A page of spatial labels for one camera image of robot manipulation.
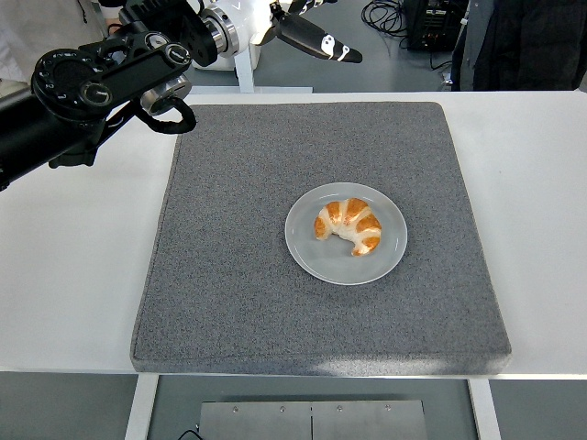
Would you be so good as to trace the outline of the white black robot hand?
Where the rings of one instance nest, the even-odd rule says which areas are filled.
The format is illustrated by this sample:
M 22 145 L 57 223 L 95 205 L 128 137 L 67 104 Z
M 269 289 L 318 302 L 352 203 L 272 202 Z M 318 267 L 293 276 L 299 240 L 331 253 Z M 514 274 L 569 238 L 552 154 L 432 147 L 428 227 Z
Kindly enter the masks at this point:
M 362 62 L 361 53 L 342 43 L 303 14 L 322 1 L 213 1 L 200 14 L 220 56 L 228 58 L 248 46 L 273 39 L 321 60 Z

